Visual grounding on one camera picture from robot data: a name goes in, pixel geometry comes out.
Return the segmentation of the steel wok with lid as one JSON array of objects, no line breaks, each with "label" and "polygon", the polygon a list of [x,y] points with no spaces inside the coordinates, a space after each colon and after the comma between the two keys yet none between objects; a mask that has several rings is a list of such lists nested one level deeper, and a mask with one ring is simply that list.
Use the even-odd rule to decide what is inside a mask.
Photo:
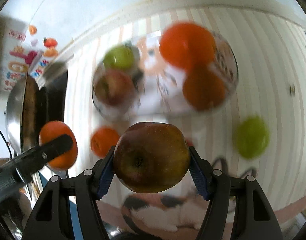
[{"label": "steel wok with lid", "polygon": [[17,154],[39,144],[39,133],[47,119],[45,89],[25,74],[9,93],[6,106],[6,131]]}]

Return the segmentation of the black induction cooktop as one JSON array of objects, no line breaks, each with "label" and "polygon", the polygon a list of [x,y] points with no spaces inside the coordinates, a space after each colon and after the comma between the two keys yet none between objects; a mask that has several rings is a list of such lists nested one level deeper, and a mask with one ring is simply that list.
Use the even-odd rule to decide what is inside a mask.
[{"label": "black induction cooktop", "polygon": [[43,124],[49,121],[64,121],[67,85],[68,72],[64,72],[40,89],[42,96],[41,114],[43,116]]}]

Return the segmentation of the colourful wall sticker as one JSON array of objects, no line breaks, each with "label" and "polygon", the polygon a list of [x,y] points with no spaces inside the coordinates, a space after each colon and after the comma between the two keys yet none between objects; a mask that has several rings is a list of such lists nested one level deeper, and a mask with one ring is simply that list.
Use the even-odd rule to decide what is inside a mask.
[{"label": "colourful wall sticker", "polygon": [[26,74],[40,77],[58,56],[58,40],[44,35],[35,25],[20,22],[1,28],[0,90],[10,91]]}]

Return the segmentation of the dark red apple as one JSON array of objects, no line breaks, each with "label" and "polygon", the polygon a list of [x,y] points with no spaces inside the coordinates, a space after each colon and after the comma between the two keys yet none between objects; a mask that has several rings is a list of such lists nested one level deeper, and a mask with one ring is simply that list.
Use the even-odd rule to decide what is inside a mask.
[{"label": "dark red apple", "polygon": [[190,151],[174,125],[138,122],[120,137],[114,149],[114,172],[136,193],[159,193],[179,183],[190,164]]}]

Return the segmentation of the striped cat table mat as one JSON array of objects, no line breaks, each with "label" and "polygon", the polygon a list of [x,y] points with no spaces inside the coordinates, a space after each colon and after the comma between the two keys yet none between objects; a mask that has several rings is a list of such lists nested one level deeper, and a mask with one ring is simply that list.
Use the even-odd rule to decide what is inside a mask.
[{"label": "striped cat table mat", "polygon": [[[237,60],[236,91],[223,106],[207,113],[181,116],[140,115],[110,122],[95,109],[91,81],[97,64],[112,46],[144,36],[179,20],[192,20],[221,35]],[[64,121],[72,129],[78,157],[68,174],[74,177],[92,167],[90,137],[99,126],[119,133],[137,122],[153,121],[177,126],[191,140],[201,157],[225,157],[229,174],[256,168],[257,181],[278,215],[284,231],[296,232],[306,209],[306,36],[301,26],[263,12],[224,7],[171,10],[134,21],[111,22],[74,42],[69,63]],[[289,85],[295,85],[295,96]],[[242,158],[233,144],[238,124],[249,116],[263,118],[270,142],[259,157]]]}]

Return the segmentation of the oval floral ceramic plate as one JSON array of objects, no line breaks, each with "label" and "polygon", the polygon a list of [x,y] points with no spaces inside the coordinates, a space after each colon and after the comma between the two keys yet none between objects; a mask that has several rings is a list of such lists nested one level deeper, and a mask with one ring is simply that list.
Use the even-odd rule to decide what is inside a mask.
[{"label": "oval floral ceramic plate", "polygon": [[[237,61],[227,40],[214,31],[211,33],[216,49],[209,67],[225,83],[228,100],[238,84]],[[101,102],[93,91],[93,105],[103,118],[115,121],[140,115],[181,116],[195,112],[182,93],[186,72],[165,62],[160,55],[161,36],[159,30],[122,42],[134,55],[133,66],[126,72],[133,80],[136,94],[133,102],[117,107]]]}]

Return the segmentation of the small dark orange tangerine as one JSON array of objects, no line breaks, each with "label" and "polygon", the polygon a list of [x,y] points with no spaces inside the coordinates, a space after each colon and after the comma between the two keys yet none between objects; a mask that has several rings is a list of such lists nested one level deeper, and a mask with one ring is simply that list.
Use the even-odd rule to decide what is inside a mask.
[{"label": "small dark orange tangerine", "polygon": [[208,67],[198,66],[187,74],[182,93],[196,111],[206,111],[224,102],[226,87]]}]

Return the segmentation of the large orange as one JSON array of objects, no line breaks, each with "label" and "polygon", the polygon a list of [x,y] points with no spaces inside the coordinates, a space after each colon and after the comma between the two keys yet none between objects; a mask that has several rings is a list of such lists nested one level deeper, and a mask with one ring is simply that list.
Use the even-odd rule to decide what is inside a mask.
[{"label": "large orange", "polygon": [[199,64],[214,61],[216,42],[208,29],[178,22],[164,30],[159,50],[166,62],[188,73]]}]

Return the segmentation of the green apple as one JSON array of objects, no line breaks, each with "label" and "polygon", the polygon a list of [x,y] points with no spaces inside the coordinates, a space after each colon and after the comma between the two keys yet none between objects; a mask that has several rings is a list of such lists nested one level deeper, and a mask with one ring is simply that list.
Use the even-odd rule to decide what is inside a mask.
[{"label": "green apple", "polygon": [[134,61],[132,49],[125,45],[120,45],[107,51],[103,64],[105,68],[127,70],[133,66]]},{"label": "green apple", "polygon": [[265,152],[270,142],[270,131],[258,115],[249,116],[235,130],[234,143],[244,159],[254,159]]}]

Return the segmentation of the small fruit stem scrap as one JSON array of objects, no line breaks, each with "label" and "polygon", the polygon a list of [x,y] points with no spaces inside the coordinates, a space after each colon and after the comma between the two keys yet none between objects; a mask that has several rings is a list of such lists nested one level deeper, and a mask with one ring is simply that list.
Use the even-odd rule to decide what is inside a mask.
[{"label": "small fruit stem scrap", "polygon": [[295,96],[295,85],[293,84],[289,85],[289,93],[291,96]]}]

